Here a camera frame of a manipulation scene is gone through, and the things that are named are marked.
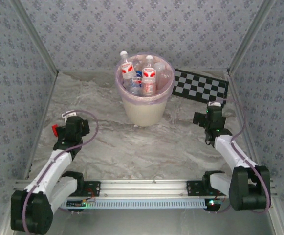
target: wall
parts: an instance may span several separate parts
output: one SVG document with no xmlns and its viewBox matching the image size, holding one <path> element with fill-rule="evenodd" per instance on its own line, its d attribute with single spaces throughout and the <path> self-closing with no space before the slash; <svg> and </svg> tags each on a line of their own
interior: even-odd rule
<svg viewBox="0 0 284 235">
<path fill-rule="evenodd" d="M 284 0 L 273 6 L 234 79 L 259 157 L 284 203 Z"/>
<path fill-rule="evenodd" d="M 227 68 L 262 0 L 22 0 L 56 67 L 113 68 L 153 51 L 175 67 Z"/>
<path fill-rule="evenodd" d="M 9 1 L 0 0 L 0 222 L 23 177 L 53 76 Z"/>
</svg>

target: checkerboard pattern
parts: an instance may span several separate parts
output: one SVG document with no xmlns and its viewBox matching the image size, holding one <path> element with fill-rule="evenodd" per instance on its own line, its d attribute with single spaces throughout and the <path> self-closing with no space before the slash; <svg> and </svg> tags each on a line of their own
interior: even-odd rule
<svg viewBox="0 0 284 235">
<path fill-rule="evenodd" d="M 172 94 L 208 103 L 216 98 L 226 98 L 228 87 L 227 81 L 175 69 L 175 86 Z"/>
</svg>

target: white trash bin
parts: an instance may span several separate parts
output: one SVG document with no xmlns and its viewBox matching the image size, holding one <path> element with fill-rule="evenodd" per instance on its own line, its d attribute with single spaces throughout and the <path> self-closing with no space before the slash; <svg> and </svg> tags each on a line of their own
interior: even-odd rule
<svg viewBox="0 0 284 235">
<path fill-rule="evenodd" d="M 126 114 L 130 121 L 137 126 L 151 126 L 160 121 L 165 111 L 168 98 L 172 94 L 174 87 L 175 70 L 162 57 L 153 53 L 143 52 L 130 58 L 145 61 L 147 55 L 152 55 L 155 63 L 164 62 L 166 69 L 171 72 L 170 78 L 166 80 L 166 84 L 163 88 L 156 92 L 156 95 L 151 97 L 138 97 L 130 94 L 123 87 L 120 62 L 118 63 L 115 72 L 115 84 L 121 95 Z"/>
</svg>

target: gray marble surface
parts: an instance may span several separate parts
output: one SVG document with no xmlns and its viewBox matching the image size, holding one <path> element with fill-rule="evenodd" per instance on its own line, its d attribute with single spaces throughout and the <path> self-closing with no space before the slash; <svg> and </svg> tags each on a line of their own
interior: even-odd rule
<svg viewBox="0 0 284 235">
<path fill-rule="evenodd" d="M 221 72 L 212 76 L 223 79 Z M 157 125 L 137 127 L 125 114 L 112 71 L 66 72 L 58 76 L 30 178 L 42 169 L 56 142 L 51 126 L 63 125 L 61 113 L 72 109 L 88 110 L 99 120 L 97 137 L 67 168 L 82 172 L 85 179 L 191 179 L 219 169 L 231 173 L 224 158 L 205 144 L 203 128 L 192 124 L 194 112 L 205 112 L 206 104 L 172 95 Z M 224 115 L 226 127 L 237 133 L 233 104 L 225 105 Z M 95 122 L 88 119 L 92 135 Z M 237 142 L 245 149 L 241 137 Z"/>
</svg>

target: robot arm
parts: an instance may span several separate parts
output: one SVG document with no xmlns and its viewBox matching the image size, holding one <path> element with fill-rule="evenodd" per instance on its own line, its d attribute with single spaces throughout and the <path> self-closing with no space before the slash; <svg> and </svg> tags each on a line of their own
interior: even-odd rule
<svg viewBox="0 0 284 235">
<path fill-rule="evenodd" d="M 265 166 L 258 166 L 236 144 L 231 142 L 232 133 L 224 128 L 225 117 L 222 116 L 220 103 L 208 103 L 206 114 L 195 113 L 194 124 L 204 127 L 207 145 L 212 145 L 226 160 L 232 170 L 232 178 L 224 172 L 206 172 L 204 178 L 207 187 L 217 189 L 229 200 L 235 210 L 264 209 L 266 196 L 262 185 L 249 164 L 252 165 L 262 177 L 270 196 L 270 175 Z M 233 149 L 232 144 L 241 154 Z"/>
<path fill-rule="evenodd" d="M 53 127 L 58 141 L 46 165 L 23 191 L 17 190 L 11 197 L 12 230 L 24 231 L 22 210 L 30 191 L 33 190 L 26 207 L 27 227 L 31 233 L 45 234 L 61 203 L 71 194 L 83 190 L 81 173 L 63 172 L 81 150 L 82 137 L 89 133 L 88 121 L 76 116 L 76 113 L 65 117 L 65 121 L 65 126 Z"/>
</svg>

